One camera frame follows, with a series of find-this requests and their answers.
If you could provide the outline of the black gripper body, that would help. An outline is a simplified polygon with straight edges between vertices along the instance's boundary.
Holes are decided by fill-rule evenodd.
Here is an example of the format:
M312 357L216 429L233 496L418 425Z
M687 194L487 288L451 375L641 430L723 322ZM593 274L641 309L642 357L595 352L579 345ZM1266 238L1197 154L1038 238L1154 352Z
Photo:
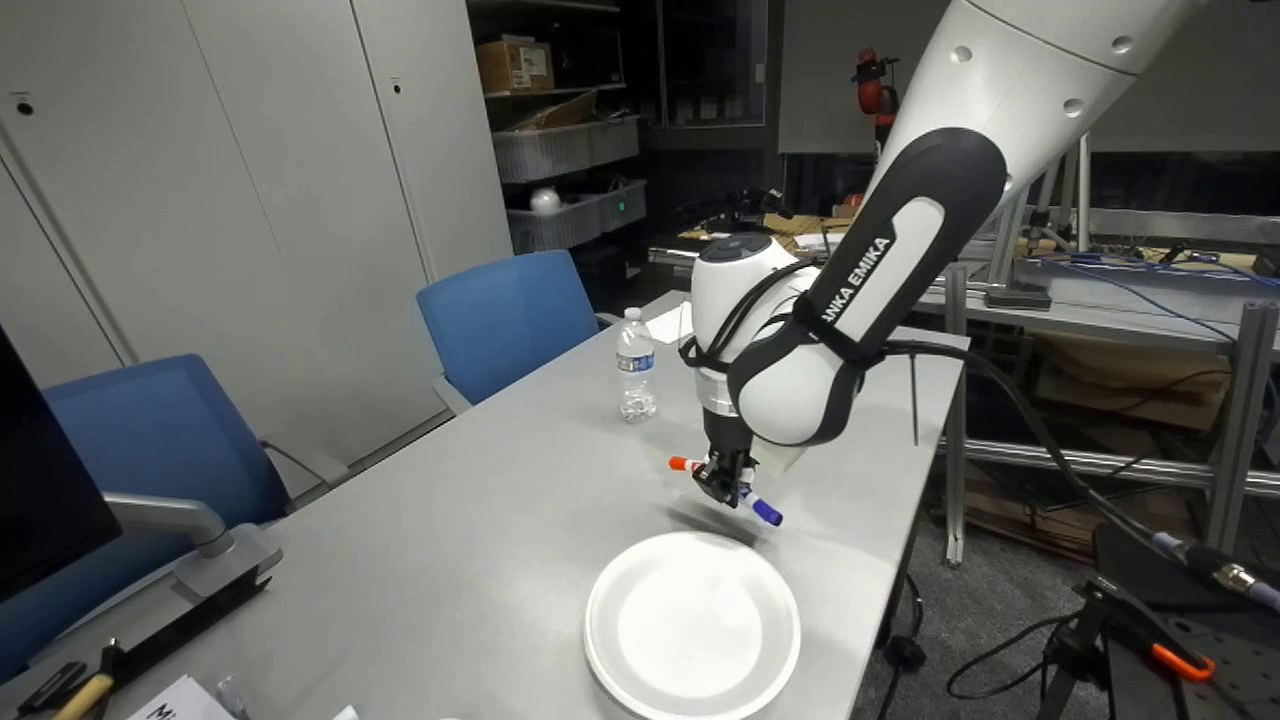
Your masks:
M709 465L713 469L746 469L750 465L750 429L738 415L703 415Z

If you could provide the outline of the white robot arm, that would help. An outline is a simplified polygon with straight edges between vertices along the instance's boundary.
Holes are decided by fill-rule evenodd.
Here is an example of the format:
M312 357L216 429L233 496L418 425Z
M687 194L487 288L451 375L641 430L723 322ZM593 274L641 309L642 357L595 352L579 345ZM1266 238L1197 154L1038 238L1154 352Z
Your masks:
M834 441L933 278L1203 2L948 0L834 248L801 260L763 230L734 230L694 257L678 345L709 434L694 489L738 502L763 442Z

